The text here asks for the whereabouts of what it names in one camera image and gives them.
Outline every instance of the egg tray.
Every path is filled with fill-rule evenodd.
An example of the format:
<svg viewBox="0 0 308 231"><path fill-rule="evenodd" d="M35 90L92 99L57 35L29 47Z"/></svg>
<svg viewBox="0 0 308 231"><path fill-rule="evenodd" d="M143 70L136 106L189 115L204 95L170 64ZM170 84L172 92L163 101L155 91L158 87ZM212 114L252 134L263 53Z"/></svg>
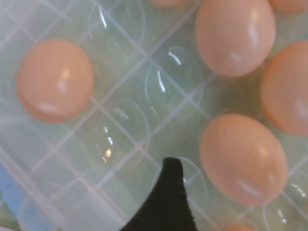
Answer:
<svg viewBox="0 0 308 231"><path fill-rule="evenodd" d="M162 159L171 156L183 162L200 231L235 223L255 231L308 230L308 140L280 132L263 116L258 88L266 63L248 76L225 78L202 62L194 39L200 4L161 9L146 0L0 1L0 162L55 229L118 230L151 191ZM269 58L308 39L308 14L276 17ZM15 91L24 55L51 38L79 45L95 72L91 102L61 124L32 119ZM281 141L290 178L271 204L235 203L206 177L200 135L224 113L256 118Z"/></svg>

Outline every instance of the brown egg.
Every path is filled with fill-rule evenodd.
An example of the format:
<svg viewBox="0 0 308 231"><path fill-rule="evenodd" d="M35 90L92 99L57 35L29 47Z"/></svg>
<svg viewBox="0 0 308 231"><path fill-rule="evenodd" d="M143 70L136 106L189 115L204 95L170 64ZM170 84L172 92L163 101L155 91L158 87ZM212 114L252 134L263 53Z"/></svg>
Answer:
<svg viewBox="0 0 308 231"><path fill-rule="evenodd" d="M183 5L187 0L150 0L155 5L161 7L176 7Z"/></svg>
<svg viewBox="0 0 308 231"><path fill-rule="evenodd" d="M268 0L206 0L195 33L205 63L222 75L238 77L268 56L275 40L275 16Z"/></svg>
<svg viewBox="0 0 308 231"><path fill-rule="evenodd" d="M269 203L286 184L288 166L279 141L244 115L214 119L201 137L200 155L214 185L241 204Z"/></svg>
<svg viewBox="0 0 308 231"><path fill-rule="evenodd" d="M303 13L308 11L307 0L269 0L278 10L285 13Z"/></svg>
<svg viewBox="0 0 308 231"><path fill-rule="evenodd" d="M235 226L224 228L222 231L253 231L253 230L246 226L235 225Z"/></svg>
<svg viewBox="0 0 308 231"><path fill-rule="evenodd" d="M308 42L280 51L261 81L265 114L277 127L295 135L308 135Z"/></svg>
<svg viewBox="0 0 308 231"><path fill-rule="evenodd" d="M34 118L59 123L80 113L91 97L93 83L92 66L83 50L54 39L37 45L24 58L17 91Z"/></svg>

